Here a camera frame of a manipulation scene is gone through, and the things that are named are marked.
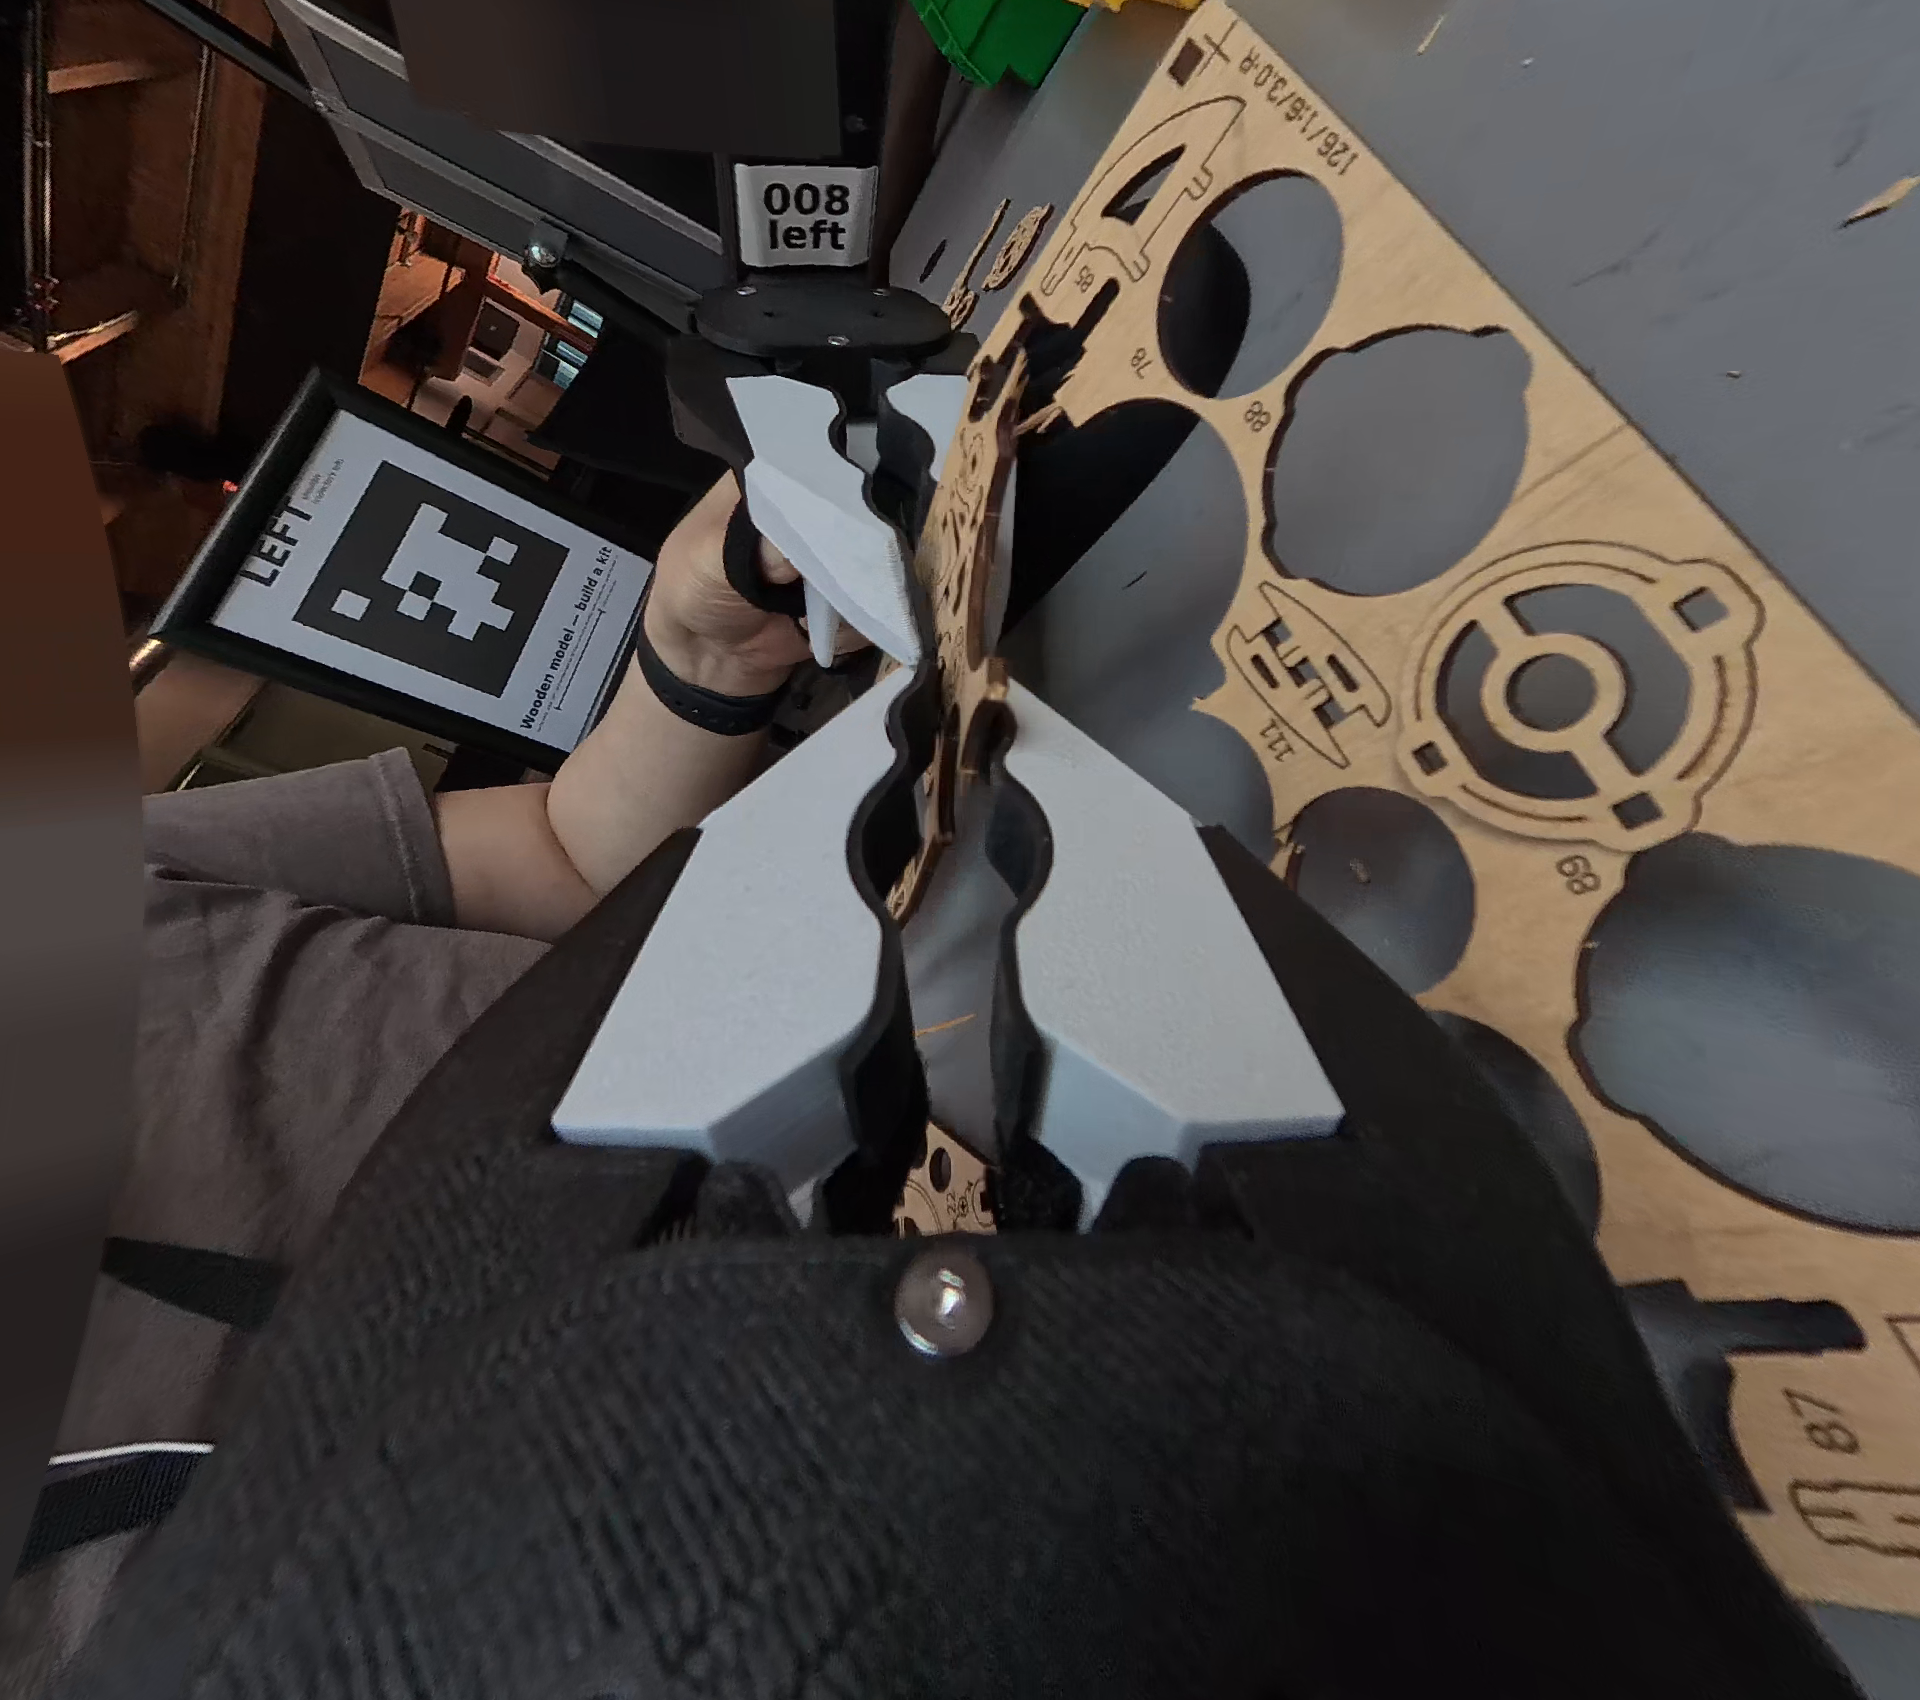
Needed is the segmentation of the black framed marker sign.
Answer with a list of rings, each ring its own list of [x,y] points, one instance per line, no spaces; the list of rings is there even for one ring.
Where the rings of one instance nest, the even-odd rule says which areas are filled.
[[[552,772],[624,679],[652,572],[549,484],[315,368],[153,636]]]

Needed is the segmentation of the grey framed panel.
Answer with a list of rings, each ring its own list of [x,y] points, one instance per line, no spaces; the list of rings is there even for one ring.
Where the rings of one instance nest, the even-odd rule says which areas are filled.
[[[711,155],[566,142],[418,97],[396,42],[331,0],[263,0],[361,181],[498,253],[549,247],[661,320],[724,282]]]

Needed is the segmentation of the person's left forearm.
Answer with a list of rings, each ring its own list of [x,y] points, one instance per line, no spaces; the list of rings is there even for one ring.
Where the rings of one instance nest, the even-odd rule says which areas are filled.
[[[632,663],[549,781],[435,797],[454,925],[559,940],[662,842],[749,786],[769,752],[764,731],[684,720]]]

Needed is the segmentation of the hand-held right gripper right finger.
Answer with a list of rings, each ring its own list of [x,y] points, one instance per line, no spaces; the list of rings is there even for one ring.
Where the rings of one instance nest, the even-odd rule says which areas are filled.
[[[1037,695],[1006,698],[987,851],[1011,893],[991,1016],[998,1213],[1089,1232],[1127,1168],[1325,1139],[1345,1106],[1215,847]]]

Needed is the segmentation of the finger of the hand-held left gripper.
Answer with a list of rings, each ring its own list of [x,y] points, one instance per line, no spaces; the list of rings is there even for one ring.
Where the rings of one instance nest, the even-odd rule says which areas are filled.
[[[933,504],[966,405],[966,371],[921,369],[880,391],[880,467],[915,504]]]
[[[814,661],[829,666],[853,628],[917,669],[922,630],[905,541],[870,504],[864,471],[832,442],[841,397],[784,374],[733,374],[727,388],[749,443],[745,506],[799,573]]]

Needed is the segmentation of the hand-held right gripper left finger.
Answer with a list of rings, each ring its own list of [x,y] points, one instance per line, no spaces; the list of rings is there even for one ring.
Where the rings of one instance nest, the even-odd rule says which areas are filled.
[[[901,934],[856,856],[909,793],[897,667],[698,826],[550,1128],[764,1168],[812,1221],[888,1233],[926,1128]]]

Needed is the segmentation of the black wristband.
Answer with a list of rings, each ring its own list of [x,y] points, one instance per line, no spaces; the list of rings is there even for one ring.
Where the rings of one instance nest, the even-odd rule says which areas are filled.
[[[788,684],[764,693],[737,695],[684,679],[661,655],[645,623],[637,628],[635,661],[648,691],[669,714],[690,727],[723,738],[752,735],[770,727],[788,693]]]

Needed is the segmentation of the person's left hand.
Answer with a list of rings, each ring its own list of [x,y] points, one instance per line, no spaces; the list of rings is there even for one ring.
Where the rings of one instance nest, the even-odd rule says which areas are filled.
[[[728,578],[727,535],[743,506],[728,469],[667,535],[643,611],[646,639],[676,679],[733,699],[784,688],[810,659],[804,626],[758,607]]]

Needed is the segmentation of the wooden parts sheet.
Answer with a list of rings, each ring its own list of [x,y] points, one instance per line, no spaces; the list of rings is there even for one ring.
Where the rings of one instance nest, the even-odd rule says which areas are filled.
[[[921,262],[1193,425],[1013,639],[1534,1124],[1789,1589],[1916,1615],[1916,720],[1225,0]]]

